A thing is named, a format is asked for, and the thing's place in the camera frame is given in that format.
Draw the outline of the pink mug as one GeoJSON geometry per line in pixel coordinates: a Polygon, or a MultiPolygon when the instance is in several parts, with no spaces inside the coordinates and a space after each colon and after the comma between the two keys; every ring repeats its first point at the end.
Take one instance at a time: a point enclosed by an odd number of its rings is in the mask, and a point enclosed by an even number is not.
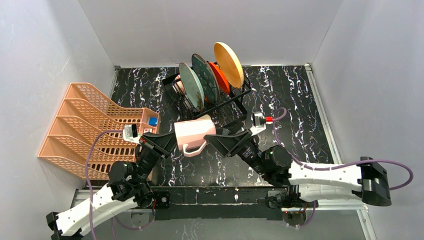
{"type": "Polygon", "coordinates": [[[206,135],[217,133],[213,121],[206,118],[175,122],[173,128],[177,147],[188,158],[198,156],[205,149],[208,145],[204,139],[206,135]]]}

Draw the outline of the dark teal plate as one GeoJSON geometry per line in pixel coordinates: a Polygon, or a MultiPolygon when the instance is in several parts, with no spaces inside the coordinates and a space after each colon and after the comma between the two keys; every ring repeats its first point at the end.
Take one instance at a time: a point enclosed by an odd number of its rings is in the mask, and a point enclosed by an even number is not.
{"type": "Polygon", "coordinates": [[[191,63],[202,85],[205,98],[209,103],[217,104],[220,101],[219,86],[209,63],[198,53],[191,56],[191,63]]]}

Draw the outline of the orange red plate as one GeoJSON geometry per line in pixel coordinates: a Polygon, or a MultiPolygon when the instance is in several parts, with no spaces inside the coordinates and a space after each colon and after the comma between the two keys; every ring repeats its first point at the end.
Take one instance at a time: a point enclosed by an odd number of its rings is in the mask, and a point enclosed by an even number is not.
{"type": "Polygon", "coordinates": [[[219,66],[213,62],[209,62],[208,63],[209,66],[211,67],[215,78],[217,80],[217,83],[219,85],[219,87],[221,88],[221,90],[226,93],[229,94],[230,93],[230,85],[229,82],[227,81],[227,78],[225,77],[223,71],[219,68],[219,66]]]}

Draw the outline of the mint green flower plate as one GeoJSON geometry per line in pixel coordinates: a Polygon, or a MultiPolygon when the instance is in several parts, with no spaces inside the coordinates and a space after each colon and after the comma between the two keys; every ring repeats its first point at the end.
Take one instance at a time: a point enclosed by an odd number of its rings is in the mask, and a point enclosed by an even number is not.
{"type": "Polygon", "coordinates": [[[181,62],[178,69],[187,98],[196,111],[203,111],[205,94],[198,76],[185,62],[181,62]]]}

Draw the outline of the orange patterned bowl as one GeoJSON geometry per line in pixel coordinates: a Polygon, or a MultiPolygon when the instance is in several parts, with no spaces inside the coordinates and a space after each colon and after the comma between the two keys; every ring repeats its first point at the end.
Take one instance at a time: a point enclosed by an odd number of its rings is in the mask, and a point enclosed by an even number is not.
{"type": "Polygon", "coordinates": [[[181,75],[180,74],[178,74],[175,77],[175,79],[173,81],[173,86],[172,87],[173,87],[174,91],[176,93],[180,94],[181,96],[184,96],[186,94],[184,85],[183,85],[183,83],[181,81],[181,75]]]}

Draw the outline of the yellow plate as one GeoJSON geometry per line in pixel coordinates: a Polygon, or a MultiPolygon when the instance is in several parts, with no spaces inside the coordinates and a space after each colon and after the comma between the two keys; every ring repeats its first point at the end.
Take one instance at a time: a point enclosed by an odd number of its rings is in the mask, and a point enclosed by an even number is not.
{"type": "Polygon", "coordinates": [[[229,84],[240,89],[244,84],[244,71],[234,50],[224,42],[215,42],[213,46],[216,61],[229,84]]]}

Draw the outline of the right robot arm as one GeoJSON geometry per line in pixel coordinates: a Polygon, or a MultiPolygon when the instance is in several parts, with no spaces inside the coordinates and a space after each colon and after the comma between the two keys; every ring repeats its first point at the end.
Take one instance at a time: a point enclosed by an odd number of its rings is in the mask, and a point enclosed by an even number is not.
{"type": "Polygon", "coordinates": [[[318,200],[355,199],[367,205],[388,207],[392,200],[387,171],[373,159],[359,163],[307,163],[295,158],[281,145],[259,149],[258,134],[268,123],[255,122],[250,129],[235,134],[207,134],[204,139],[222,156],[239,156],[263,180],[283,188],[267,200],[282,208],[301,206],[318,200]]]}

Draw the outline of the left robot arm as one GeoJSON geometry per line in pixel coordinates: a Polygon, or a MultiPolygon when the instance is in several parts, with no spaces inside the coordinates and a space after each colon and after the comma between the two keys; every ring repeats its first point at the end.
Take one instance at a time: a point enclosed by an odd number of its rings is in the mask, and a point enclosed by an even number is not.
{"type": "Polygon", "coordinates": [[[164,134],[151,132],[140,135],[136,130],[123,130],[122,138],[135,143],[135,161],[116,161],[112,164],[109,181],[97,192],[64,212],[47,214],[48,227],[53,240],[80,240],[94,228],[116,215],[134,208],[146,209],[152,214],[157,209],[167,209],[170,194],[154,192],[148,176],[157,162],[167,159],[177,145],[173,131],[164,134]]]}

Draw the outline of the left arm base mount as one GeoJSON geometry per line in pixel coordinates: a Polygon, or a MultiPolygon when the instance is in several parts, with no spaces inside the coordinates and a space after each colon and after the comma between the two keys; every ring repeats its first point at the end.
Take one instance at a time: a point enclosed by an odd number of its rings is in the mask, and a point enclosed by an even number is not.
{"type": "Polygon", "coordinates": [[[171,194],[167,190],[151,189],[149,187],[132,189],[127,199],[136,203],[137,209],[168,209],[170,207],[171,194]]]}

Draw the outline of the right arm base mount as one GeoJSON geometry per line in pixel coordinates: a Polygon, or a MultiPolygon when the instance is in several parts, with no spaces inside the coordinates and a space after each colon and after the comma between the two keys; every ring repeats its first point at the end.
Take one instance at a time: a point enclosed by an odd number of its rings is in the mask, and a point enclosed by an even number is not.
{"type": "Polygon", "coordinates": [[[260,197],[256,203],[263,204],[270,209],[280,209],[283,221],[294,228],[304,227],[315,216],[319,206],[317,200],[305,201],[300,199],[297,187],[285,187],[267,191],[265,197],[260,197]]]}

